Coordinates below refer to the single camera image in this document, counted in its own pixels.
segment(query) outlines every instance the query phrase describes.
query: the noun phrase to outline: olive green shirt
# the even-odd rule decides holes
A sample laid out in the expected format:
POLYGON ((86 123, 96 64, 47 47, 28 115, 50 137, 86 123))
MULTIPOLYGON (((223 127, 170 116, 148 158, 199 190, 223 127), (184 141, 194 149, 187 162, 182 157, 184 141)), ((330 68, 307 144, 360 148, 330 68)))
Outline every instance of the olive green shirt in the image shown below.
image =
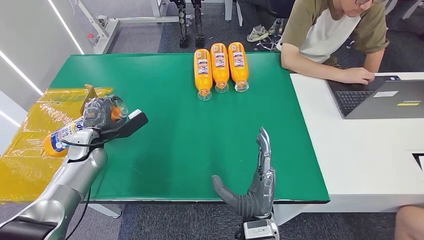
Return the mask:
POLYGON ((354 48, 364 54, 389 45, 384 4, 374 4, 357 17, 335 16, 333 0, 296 0, 277 48, 281 51, 282 43, 291 44, 304 57, 323 63, 349 36, 355 40, 354 48))

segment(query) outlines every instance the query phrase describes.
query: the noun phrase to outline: yellow plastic bag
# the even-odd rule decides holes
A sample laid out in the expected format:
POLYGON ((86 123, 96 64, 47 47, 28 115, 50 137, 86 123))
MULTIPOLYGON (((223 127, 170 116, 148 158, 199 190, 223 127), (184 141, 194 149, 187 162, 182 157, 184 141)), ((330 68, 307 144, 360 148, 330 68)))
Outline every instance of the yellow plastic bag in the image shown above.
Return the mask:
MULTIPOLYGON (((99 97, 113 88, 95 88, 99 97)), ((0 157, 0 203, 35 200, 63 158, 44 151, 46 136, 81 117, 85 88, 48 89, 31 107, 10 146, 0 157)))

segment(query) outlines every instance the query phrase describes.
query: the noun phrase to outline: white wall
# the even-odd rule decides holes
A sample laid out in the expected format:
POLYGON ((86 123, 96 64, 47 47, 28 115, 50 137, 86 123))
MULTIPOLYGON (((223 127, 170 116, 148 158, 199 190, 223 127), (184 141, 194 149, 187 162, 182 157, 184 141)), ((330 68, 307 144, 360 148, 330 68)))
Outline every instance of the white wall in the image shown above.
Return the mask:
MULTIPOLYGON (((21 124, 24 121, 25 117, 27 116, 27 111, 25 111, 2 91, 0 91, 0 103, 0 111, 9 116, 18 124, 21 124)), ((18 126, 0 114, 0 156, 8 148, 18 128, 18 126)))
MULTIPOLYGON (((85 53, 93 50, 72 19, 68 0, 53 1, 85 53)), ((2 0, 0 51, 41 91, 45 91, 69 55, 81 54, 48 0, 2 0)), ((25 110, 40 97, 0 58, 0 91, 25 110)))

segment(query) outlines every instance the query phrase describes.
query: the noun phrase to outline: hand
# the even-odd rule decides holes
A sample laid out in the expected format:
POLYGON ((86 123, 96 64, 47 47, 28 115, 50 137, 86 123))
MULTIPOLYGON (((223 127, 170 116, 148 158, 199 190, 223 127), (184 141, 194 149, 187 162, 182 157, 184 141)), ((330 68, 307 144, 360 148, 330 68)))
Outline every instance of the hand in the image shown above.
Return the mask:
POLYGON ((335 80, 344 84, 368 85, 374 81, 374 77, 374 73, 367 71, 365 68, 354 67, 341 70, 340 75, 335 80))

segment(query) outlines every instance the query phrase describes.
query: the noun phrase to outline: person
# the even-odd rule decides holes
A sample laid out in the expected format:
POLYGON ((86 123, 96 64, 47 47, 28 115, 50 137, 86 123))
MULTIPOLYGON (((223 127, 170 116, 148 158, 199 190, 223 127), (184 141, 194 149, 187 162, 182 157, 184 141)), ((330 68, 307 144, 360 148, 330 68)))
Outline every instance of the person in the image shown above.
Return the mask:
POLYGON ((276 18, 268 12, 268 0, 238 0, 243 21, 251 33, 247 35, 248 42, 257 42, 274 33, 276 18))
POLYGON ((424 239, 424 209, 404 206, 396 214, 395 240, 424 239))
POLYGON ((296 0, 277 48, 281 66, 310 77, 367 85, 383 59, 384 0, 296 0), (363 67, 341 69, 332 54, 352 35, 363 67))

